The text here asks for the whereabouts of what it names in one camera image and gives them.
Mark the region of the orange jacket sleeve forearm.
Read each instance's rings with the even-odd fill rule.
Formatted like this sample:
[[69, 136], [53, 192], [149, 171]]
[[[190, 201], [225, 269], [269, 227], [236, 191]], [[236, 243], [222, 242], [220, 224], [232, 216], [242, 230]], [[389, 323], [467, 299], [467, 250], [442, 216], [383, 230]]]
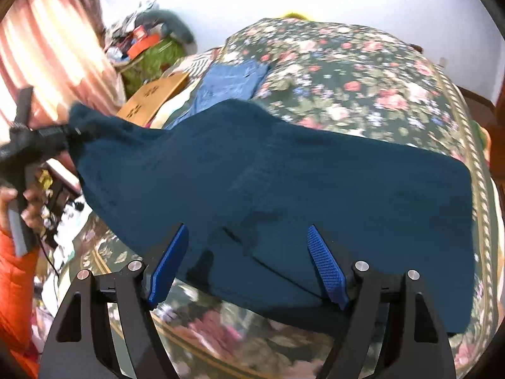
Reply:
[[1, 341], [30, 378], [39, 373], [39, 352], [31, 327], [38, 259], [37, 250], [17, 257], [13, 240], [1, 233]]

